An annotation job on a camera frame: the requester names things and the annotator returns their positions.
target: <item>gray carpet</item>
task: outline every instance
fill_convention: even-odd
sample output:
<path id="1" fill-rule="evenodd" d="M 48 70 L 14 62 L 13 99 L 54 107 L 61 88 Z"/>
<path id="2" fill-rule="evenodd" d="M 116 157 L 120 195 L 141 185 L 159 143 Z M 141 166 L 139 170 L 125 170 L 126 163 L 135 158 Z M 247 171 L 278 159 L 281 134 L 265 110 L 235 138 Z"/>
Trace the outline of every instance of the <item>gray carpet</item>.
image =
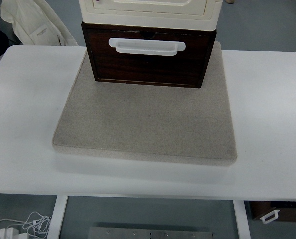
<path id="1" fill-rule="evenodd" d="M 53 145 L 100 157 L 233 163 L 237 152 L 220 43 L 201 89 L 95 82 L 86 56 Z"/>

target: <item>dark wood drawer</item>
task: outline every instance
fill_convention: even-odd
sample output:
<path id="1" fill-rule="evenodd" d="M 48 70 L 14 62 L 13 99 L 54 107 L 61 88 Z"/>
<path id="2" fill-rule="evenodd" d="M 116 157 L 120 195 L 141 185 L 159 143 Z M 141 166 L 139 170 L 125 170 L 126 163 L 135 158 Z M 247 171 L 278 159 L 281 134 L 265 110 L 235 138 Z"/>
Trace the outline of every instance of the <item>dark wood drawer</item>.
<path id="1" fill-rule="evenodd" d="M 111 26 L 82 23 L 97 81 L 200 88 L 216 32 Z M 119 53 L 110 38 L 178 41 L 185 50 L 174 56 Z"/>

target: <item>power adapter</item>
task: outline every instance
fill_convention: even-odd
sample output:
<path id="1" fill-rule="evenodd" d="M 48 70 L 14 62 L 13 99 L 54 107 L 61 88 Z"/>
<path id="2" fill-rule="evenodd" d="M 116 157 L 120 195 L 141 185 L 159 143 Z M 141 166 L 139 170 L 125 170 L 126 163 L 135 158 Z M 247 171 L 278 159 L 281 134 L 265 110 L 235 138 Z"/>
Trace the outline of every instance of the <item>power adapter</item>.
<path id="1" fill-rule="evenodd" d="M 18 230 L 15 228 L 0 229 L 0 239 L 29 239 L 28 233 L 18 234 Z"/>

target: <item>table top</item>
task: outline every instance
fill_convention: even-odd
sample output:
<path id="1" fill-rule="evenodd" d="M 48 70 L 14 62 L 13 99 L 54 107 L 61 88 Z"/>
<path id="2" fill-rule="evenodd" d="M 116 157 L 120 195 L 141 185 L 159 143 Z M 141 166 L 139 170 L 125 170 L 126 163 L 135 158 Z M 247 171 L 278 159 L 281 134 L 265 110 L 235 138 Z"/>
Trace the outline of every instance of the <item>table top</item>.
<path id="1" fill-rule="evenodd" d="M 296 53 L 222 51 L 238 158 L 231 166 L 56 152 L 85 47 L 13 46 L 0 62 L 0 193 L 296 200 Z"/>

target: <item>stacked drawer unit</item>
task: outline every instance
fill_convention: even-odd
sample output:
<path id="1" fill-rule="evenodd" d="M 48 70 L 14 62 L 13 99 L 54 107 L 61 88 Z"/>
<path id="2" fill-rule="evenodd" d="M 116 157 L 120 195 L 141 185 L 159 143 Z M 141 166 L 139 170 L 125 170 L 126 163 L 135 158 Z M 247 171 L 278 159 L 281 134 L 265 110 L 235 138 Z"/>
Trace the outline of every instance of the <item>stacked drawer unit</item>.
<path id="1" fill-rule="evenodd" d="M 96 81 L 200 88 L 222 0 L 80 0 Z"/>

